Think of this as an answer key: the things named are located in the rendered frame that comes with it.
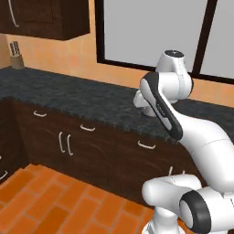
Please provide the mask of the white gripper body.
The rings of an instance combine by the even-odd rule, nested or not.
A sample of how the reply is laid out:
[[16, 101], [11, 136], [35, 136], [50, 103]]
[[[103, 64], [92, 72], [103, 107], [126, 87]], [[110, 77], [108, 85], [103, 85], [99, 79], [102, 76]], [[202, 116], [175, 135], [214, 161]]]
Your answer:
[[133, 104], [136, 108], [145, 108], [149, 106], [149, 103], [147, 100], [143, 97], [142, 93], [140, 90], [138, 90], [135, 93], [135, 96], [133, 98]]

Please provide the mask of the dark brown base cupboard run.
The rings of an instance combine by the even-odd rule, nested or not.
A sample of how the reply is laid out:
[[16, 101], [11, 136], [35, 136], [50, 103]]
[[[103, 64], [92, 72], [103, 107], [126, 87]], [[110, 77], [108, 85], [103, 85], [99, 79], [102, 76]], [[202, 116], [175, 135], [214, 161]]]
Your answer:
[[[22, 101], [13, 101], [12, 105], [32, 164], [52, 168], [138, 204], [144, 203], [144, 181], [168, 176], [170, 166], [172, 175], [182, 174], [183, 170], [199, 175], [186, 149], [169, 138], [125, 131]], [[34, 111], [47, 116], [37, 117]], [[96, 130], [84, 131], [81, 124]], [[60, 132], [65, 153], [59, 147]], [[68, 152], [68, 134], [73, 155]], [[139, 140], [156, 147], [142, 148], [137, 144]]]

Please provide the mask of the dark brown side cupboard run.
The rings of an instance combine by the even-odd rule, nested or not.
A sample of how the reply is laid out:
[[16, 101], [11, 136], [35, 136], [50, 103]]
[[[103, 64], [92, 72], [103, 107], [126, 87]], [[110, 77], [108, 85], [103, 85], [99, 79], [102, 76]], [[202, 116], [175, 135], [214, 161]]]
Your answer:
[[0, 180], [0, 185], [17, 169], [25, 168], [28, 164], [11, 102], [3, 99], [0, 101], [0, 176], [5, 171], [8, 175]]

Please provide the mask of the tan wooden knife block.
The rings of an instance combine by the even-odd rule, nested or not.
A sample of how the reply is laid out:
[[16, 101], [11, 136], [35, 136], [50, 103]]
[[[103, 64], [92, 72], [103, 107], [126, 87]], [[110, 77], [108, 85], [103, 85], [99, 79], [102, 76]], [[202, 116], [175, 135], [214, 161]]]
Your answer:
[[24, 60], [21, 55], [16, 55], [10, 58], [11, 67], [13, 69], [23, 69], [25, 67]]

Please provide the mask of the dark brown wall cupboard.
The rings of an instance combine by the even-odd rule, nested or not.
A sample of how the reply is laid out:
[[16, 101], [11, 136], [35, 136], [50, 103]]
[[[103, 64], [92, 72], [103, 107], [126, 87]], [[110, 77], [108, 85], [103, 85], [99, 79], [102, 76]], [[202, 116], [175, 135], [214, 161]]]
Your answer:
[[0, 0], [0, 33], [69, 40], [90, 33], [89, 0]]

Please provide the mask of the black framed window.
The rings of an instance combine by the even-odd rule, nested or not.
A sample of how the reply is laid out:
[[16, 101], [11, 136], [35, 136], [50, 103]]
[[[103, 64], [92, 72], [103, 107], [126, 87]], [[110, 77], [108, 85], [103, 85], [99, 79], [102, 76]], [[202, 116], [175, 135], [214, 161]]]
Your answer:
[[234, 84], [234, 0], [94, 0], [97, 61], [155, 70], [168, 49], [190, 76]]

